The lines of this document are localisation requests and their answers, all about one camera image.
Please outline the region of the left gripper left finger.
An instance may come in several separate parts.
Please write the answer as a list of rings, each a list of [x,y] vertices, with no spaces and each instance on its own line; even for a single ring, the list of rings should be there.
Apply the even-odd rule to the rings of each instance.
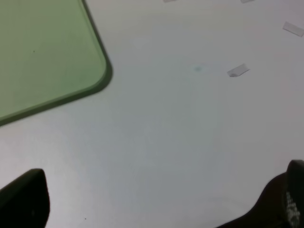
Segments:
[[[47,180],[42,169],[31,169],[0,189],[2,228],[44,228],[49,213]]]

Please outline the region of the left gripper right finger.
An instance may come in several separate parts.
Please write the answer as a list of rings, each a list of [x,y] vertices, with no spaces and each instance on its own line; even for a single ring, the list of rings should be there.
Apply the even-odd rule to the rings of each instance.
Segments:
[[[286,172],[263,189],[253,208],[220,228],[302,228],[304,226],[304,161],[292,160]]]

